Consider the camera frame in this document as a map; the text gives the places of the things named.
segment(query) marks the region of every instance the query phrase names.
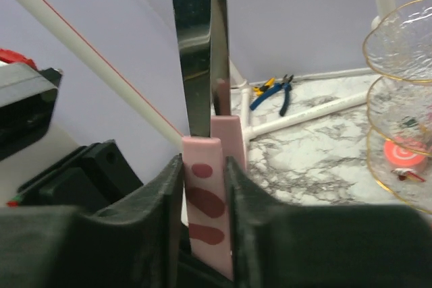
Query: yellow pliers handle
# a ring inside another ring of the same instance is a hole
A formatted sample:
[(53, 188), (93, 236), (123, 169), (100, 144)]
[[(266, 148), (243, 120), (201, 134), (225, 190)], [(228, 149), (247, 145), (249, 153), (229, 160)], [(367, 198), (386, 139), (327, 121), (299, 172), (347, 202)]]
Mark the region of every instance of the yellow pliers handle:
[(270, 87), (275, 83), (276, 78), (269, 79), (265, 84), (263, 84), (261, 87), (254, 87), (253, 90), (255, 94), (260, 97), (264, 92), (268, 91)]

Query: pliers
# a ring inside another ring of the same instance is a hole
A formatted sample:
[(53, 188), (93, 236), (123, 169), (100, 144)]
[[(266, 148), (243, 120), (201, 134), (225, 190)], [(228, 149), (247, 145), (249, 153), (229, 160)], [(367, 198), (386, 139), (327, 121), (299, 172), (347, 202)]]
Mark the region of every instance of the pliers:
[(262, 95), (260, 95), (257, 99), (255, 99), (252, 104), (250, 104), (250, 110), (254, 111), (264, 100), (267, 98), (273, 96), (275, 93), (279, 92), (280, 90), (285, 90), (285, 98), (283, 99), (283, 105), (281, 110), (279, 111), (279, 116), (283, 117), (286, 114), (286, 111), (288, 110), (288, 106), (290, 105), (290, 91), (292, 89), (291, 87), (291, 81), (294, 78), (294, 76), (288, 77), (288, 75), (285, 75), (281, 82), (277, 82), (265, 91)]
[(264, 92), (268, 91), (272, 87), (272, 85), (275, 83), (276, 78), (269, 79), (265, 84), (263, 84), (261, 87), (254, 87), (253, 90), (255, 94), (260, 97)]

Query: white marble surface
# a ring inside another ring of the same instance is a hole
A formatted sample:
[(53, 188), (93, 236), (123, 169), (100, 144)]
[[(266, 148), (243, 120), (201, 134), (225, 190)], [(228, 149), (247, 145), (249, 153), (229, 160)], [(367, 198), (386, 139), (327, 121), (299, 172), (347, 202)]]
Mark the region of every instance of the white marble surface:
[[(293, 83), (287, 115), (365, 91), (378, 77)], [(280, 118), (280, 92), (252, 113), (251, 124)], [(240, 97), (233, 94), (233, 113)], [(366, 166), (366, 105), (265, 134), (250, 143), (250, 178), (292, 204), (400, 203), (381, 188)]]

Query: gold rim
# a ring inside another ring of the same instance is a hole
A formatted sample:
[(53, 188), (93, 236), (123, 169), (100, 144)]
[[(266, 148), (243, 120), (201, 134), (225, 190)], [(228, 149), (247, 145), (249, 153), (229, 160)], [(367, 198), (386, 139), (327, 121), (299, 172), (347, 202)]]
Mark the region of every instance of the gold rim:
[(380, 23), (378, 24), (378, 26), (377, 26), (374, 30), (372, 30), (372, 31), (371, 31), (371, 32), (366, 36), (366, 38), (365, 38), (364, 41), (363, 41), (362, 51), (363, 51), (364, 58), (366, 59), (366, 64), (367, 64), (367, 65), (368, 65), (368, 66), (369, 66), (373, 71), (375, 71), (375, 72), (377, 72), (378, 74), (381, 74), (382, 76), (385, 76), (385, 77), (387, 77), (387, 78), (390, 78), (390, 79), (393, 79), (393, 80), (398, 80), (398, 81), (406, 81), (406, 82), (410, 82), (410, 83), (412, 83), (412, 84), (424, 84), (424, 83), (427, 83), (427, 82), (432, 82), (432, 79), (426, 79), (426, 80), (413, 80), (413, 79), (405, 79), (405, 78), (401, 78), (401, 77), (393, 76), (393, 75), (391, 75), (391, 74), (387, 74), (387, 73), (385, 73), (384, 71), (381, 71), (381, 70), (377, 69), (376, 67), (373, 67), (372, 63), (371, 63), (370, 60), (369, 60), (369, 56), (368, 56), (368, 54), (367, 54), (367, 51), (366, 51), (366, 43), (367, 43), (369, 37), (371, 37), (371, 36), (373, 35), (373, 33), (375, 33), (375, 31), (378, 30), (378, 28), (381, 27), (382, 23), (384, 23), (384, 21), (385, 21), (386, 19), (388, 19), (388, 17), (390, 17), (391, 15), (393, 15), (394, 13), (396, 13), (397, 11), (401, 10), (401, 9), (404, 8), (404, 7), (407, 7), (407, 6), (409, 6), (409, 5), (412, 5), (413, 3), (419, 3), (419, 2), (421, 2), (421, 1), (424, 1), (424, 0), (414, 0), (414, 1), (411, 1), (411, 2), (409, 2), (409, 3), (406, 3), (406, 4), (404, 4), (404, 5), (402, 5), (402, 6), (398, 7), (398, 8), (396, 8), (395, 10), (391, 11), (389, 14), (387, 14), (387, 15), (386, 15), (386, 16), (385, 16), (385, 17), (380, 21)]
[(406, 145), (404, 145), (403, 143), (400, 143), (398, 141), (396, 141), (395, 139), (389, 137), (388, 135), (384, 134), (384, 132), (378, 127), (376, 126), (373, 121), (372, 121), (372, 117), (371, 117), (371, 91), (373, 89), (373, 86), (376, 85), (376, 83), (378, 83), (378, 81), (385, 79), (385, 77), (381, 76), (378, 79), (376, 79), (372, 85), (369, 87), (369, 89), (367, 90), (367, 95), (366, 95), (366, 116), (367, 116), (367, 120), (369, 122), (369, 124), (371, 124), (371, 129), (373, 129), (375, 132), (377, 132), (380, 136), (382, 136), (384, 139), (388, 140), (388, 141), (392, 141), (393, 143), (397, 144), (398, 146), (400, 146), (401, 148), (404, 148), (408, 151), (411, 151), (413, 153), (417, 153), (420, 155), (424, 155), (424, 156), (432, 156), (432, 152), (424, 152), (424, 151), (420, 151), (420, 150), (416, 150), (413, 148), (410, 148)]
[(385, 190), (387, 190), (389, 193), (393, 194), (393, 196), (395, 196), (399, 201), (409, 205), (410, 207), (413, 207), (414, 209), (417, 209), (419, 212), (423, 212), (425, 214), (429, 214), (432, 215), (432, 211), (425, 209), (425, 208), (421, 208), (413, 203), (411, 203), (409, 200), (406, 200), (405, 198), (401, 197), (399, 194), (397, 194), (395, 191), (393, 191), (391, 188), (387, 187), (387, 185), (385, 185), (380, 178), (375, 174), (375, 172), (373, 172), (373, 168), (371, 166), (371, 145), (370, 145), (370, 140), (371, 140), (371, 136), (372, 136), (372, 132), (374, 131), (373, 128), (371, 128), (367, 134), (367, 138), (366, 138), (366, 164), (367, 164), (367, 168), (369, 169), (369, 172), (371, 173), (373, 179), (375, 179), (375, 181)]

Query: red spots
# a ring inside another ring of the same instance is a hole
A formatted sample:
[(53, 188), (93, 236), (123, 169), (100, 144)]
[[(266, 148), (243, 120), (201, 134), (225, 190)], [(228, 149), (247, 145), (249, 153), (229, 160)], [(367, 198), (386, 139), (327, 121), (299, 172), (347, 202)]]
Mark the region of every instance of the red spots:
[(213, 192), (201, 188), (186, 190), (188, 201), (201, 212), (212, 219), (216, 219), (225, 212), (225, 204)]
[[(213, 174), (212, 167), (205, 163), (196, 163), (191, 169), (194, 176), (201, 179), (210, 178)], [(187, 189), (186, 198), (191, 205), (211, 219), (221, 217), (225, 212), (225, 204), (221, 198), (209, 190), (197, 187)], [(225, 234), (214, 227), (189, 223), (189, 237), (203, 241), (210, 246), (216, 246), (223, 242)]]
[(213, 169), (205, 163), (195, 163), (192, 165), (192, 172), (195, 177), (205, 179), (211, 177)]
[(199, 239), (211, 246), (216, 246), (225, 239), (225, 235), (222, 231), (198, 224), (189, 224), (189, 237), (191, 239)]

